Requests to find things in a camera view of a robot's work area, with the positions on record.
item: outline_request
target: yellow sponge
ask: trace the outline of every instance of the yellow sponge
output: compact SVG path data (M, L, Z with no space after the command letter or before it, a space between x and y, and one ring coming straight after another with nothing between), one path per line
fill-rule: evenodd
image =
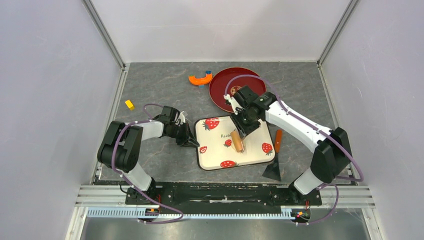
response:
M129 108L129 110L134 110L136 107L134 106L134 104L130 101L130 100L126 100L125 101L126 106Z

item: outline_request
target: gray table surface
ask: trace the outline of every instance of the gray table surface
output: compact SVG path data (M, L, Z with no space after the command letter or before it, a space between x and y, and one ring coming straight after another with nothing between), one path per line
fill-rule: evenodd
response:
M190 84L189 75L203 77L205 71L213 74L230 67L250 69L269 80L282 100L292 109L314 122L334 128L330 108L314 62L157 62L131 63L116 114L116 120L132 122L145 120L142 108L147 103L157 103L186 111L193 131L195 121L206 117L228 115L218 108L209 96L208 86L199 88ZM131 100L135 106L130 111L125 105ZM149 106L156 116L161 108ZM270 127L274 140L276 126ZM278 155L281 179L290 183L311 164L312 153L299 140L283 134ZM149 139L141 144L138 161L156 181L180 182L244 182L275 183L262 177L266 164L204 171L199 168L195 148L179 147L168 137ZM103 166L100 180L120 180L111 169ZM347 183L336 180L336 183Z
M311 219L327 209L313 209ZM338 209L327 220L298 226L289 220L191 219L144 225L131 218L90 218L82 240L370 240L361 209Z

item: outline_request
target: strawberry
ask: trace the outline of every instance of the strawberry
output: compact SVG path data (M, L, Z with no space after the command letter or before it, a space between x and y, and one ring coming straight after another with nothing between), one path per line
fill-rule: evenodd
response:
M229 146L231 146L231 139L226 140L224 143L224 147L228 148Z
M221 162L221 168L226 169L226 168L232 168L236 166L236 162L235 161L223 161Z
M262 143L262 151L266 153L266 155L271 155L273 153L273 146L269 143Z
M203 127L205 130L212 130L218 126L220 119L218 117L208 118L204 121Z
M199 149L199 153L200 153L200 154L204 154L204 153L206 152L206 149L208 149L208 147L207 147L207 146L202 146L202 147Z

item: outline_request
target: purple cable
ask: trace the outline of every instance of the purple cable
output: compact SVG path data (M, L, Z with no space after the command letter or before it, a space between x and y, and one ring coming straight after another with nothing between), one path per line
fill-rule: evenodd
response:
M311 124L310 122L306 121L305 119L301 118L299 115L295 114L292 111L289 111L283 104L283 101L280 98L280 95L277 93L277 90L275 89L275 87L268 81L265 79L262 79L259 76L255 76L255 75L250 75L250 74L243 74L243 75L238 75L233 77L227 84L225 87L225 92L224 94L227 94L228 88L230 86L230 84L239 78L243 78L243 77L250 77L250 78L255 78L255 79L259 79L262 82L268 84L271 87L271 90L273 91L275 97L277 98L277 101L279 103L279 105L281 106L281 108L289 115L293 116L295 119L301 121L302 123L306 124L307 126L309 126L310 128L312 128L314 131L318 131L318 127ZM345 177L345 176L337 176L336 178L338 179L343 179L343 180L348 180L348 181L354 181L354 182L362 182L364 181L364 174L362 173L362 170L359 168L357 162L355 161L355 159L352 157L352 155L342 146L340 145L334 138L332 138L331 136L329 136L328 134L326 134L324 131L319 130L318 131L320 134L322 134L324 137L328 138L334 145L336 145L343 153L344 155L347 156L347 158L350 160L350 162L352 162L353 166L356 168L358 174L359 174L359 178L352 178L352 177Z
M157 107L161 107L163 108L164 106L156 104L156 103L147 103L146 105L143 106L143 111L147 114L148 119L153 119L152 115L147 111L146 107L147 106L157 106Z
M171 206L167 206L167 205L165 205L165 204L162 204L162 203L160 203L160 202L158 202L158 201L155 201L155 200L153 200L152 198L150 198L146 193L144 193L140 188L138 188L137 186L135 186L121 171L119 171L116 167L115 167L115 157L116 157L116 154L117 154L117 150L118 150L118 145L119 145L119 142L121 141L121 139L122 139L122 136L124 135L124 133L125 133L125 131L129 128L129 127L131 127L132 125L135 125L135 124L143 124L143 123L148 123L148 122L150 122L149 120L145 120L145 121L140 121L140 122L138 122L138 121L133 121L133 122L130 122L130 123L128 123L121 131L120 131L120 133L119 133L119 135L118 135L118 138L116 139L116 142L115 142L115 145L113 146L113 152L112 152L112 170L113 171L115 171L117 174L119 174L120 176L122 176L122 178L125 180L125 182L127 182L130 186L133 186L133 188L135 189L135 190L137 190L141 195L143 195L143 197L145 197L147 200L149 200L150 202L152 202L152 203L154 203L154 204L157 204L157 205L159 205L159 206L161 206L161 207L163 207L163 208L166 208L166 209L169 209L169 210L172 210L172 211L174 211L174 212L177 212L177 213L179 213L179 214L181 214L181 216L180 217L178 217L178 218L175 218L175 219L171 219L171 220L165 220L165 221L152 221L152 222L146 222L146 224L169 224L169 223L173 223L173 222L177 222L177 221L179 221L180 219L182 219L183 217L184 217L184 213L182 212L182 211L180 211L180 210L178 210L178 209L176 209L176 208L173 208L173 207L171 207Z
M339 202L339 188L337 187L336 184L330 183L330 184L323 184L323 185L319 186L317 190L321 190L321 189L323 189L327 186L334 186L335 187L335 202L334 202L334 206L332 207L332 209L327 213L327 215L325 215L324 217L322 217L320 219L317 219L317 220L314 220L314 221L311 221L311 222L306 222L306 223L297 222L296 225L307 226L307 225L311 225L311 224L317 224L317 223L320 223L320 222L328 219L334 213L334 210L336 210L337 203Z

